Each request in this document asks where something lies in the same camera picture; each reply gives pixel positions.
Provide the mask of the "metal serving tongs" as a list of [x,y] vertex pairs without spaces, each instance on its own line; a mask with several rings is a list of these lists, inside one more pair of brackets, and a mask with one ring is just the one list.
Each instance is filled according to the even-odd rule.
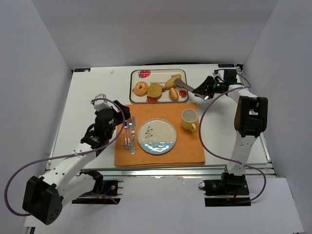
[[203,94],[200,94],[200,93],[196,93],[195,92],[195,88],[189,86],[188,84],[186,84],[185,82],[182,81],[182,79],[180,78],[176,78],[174,80],[174,84],[179,87],[179,88],[183,88],[183,89],[186,89],[188,92],[191,92],[192,94],[194,94],[196,97],[199,97],[203,100],[208,100],[209,99],[209,96],[208,95],[203,95]]

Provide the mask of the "oblong golden bread roll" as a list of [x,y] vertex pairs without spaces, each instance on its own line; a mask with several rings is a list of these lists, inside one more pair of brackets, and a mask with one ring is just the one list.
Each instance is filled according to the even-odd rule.
[[169,80],[167,80],[167,82],[165,83],[166,90],[170,90],[171,88],[176,87],[176,85],[175,85],[176,79],[181,79],[181,74],[171,75],[171,78]]

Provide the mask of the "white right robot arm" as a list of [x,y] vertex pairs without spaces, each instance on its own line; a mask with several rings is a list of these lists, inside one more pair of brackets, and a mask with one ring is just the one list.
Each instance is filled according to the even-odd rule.
[[231,159],[221,176],[220,187],[225,189],[239,189],[244,186],[245,166],[247,164],[254,142],[266,130],[268,116],[268,99],[259,97],[249,91],[249,86],[237,81],[235,69],[214,70],[212,76],[191,92],[204,100],[214,99],[215,94],[230,97],[237,103],[234,117],[236,139]]

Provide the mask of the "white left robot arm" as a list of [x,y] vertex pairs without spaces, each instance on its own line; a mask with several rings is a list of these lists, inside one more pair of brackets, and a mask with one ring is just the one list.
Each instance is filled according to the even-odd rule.
[[130,108],[117,100],[111,105],[97,98],[92,102],[95,122],[80,140],[72,157],[66,157],[45,174],[31,177],[25,188],[22,208],[42,223],[53,223],[62,208],[84,194],[103,191],[103,175],[85,166],[109,145],[116,127],[130,118]]

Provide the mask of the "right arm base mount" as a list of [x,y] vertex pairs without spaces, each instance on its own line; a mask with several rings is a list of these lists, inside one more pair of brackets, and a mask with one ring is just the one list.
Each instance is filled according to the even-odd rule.
[[204,191],[206,207],[251,206],[245,175],[224,172],[221,179],[204,180],[198,184],[198,188]]

